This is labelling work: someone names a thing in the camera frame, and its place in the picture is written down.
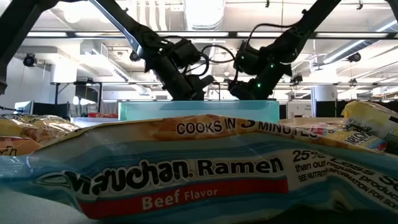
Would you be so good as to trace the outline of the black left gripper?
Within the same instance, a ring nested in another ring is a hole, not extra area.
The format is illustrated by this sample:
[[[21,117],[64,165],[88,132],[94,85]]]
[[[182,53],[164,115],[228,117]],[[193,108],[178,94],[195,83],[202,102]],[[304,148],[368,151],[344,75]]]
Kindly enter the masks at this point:
[[[170,56],[174,47],[175,44],[163,41],[146,44],[144,71],[152,70],[174,100],[204,100],[203,89],[215,81],[214,77],[187,75],[185,79]]]

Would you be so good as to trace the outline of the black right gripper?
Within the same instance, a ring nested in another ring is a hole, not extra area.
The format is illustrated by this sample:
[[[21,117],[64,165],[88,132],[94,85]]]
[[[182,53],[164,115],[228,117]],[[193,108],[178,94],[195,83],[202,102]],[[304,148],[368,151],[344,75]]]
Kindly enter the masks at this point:
[[[280,62],[241,62],[241,70],[255,77],[242,86],[238,81],[228,81],[228,91],[239,100],[266,100],[283,75],[292,76],[291,64]]]

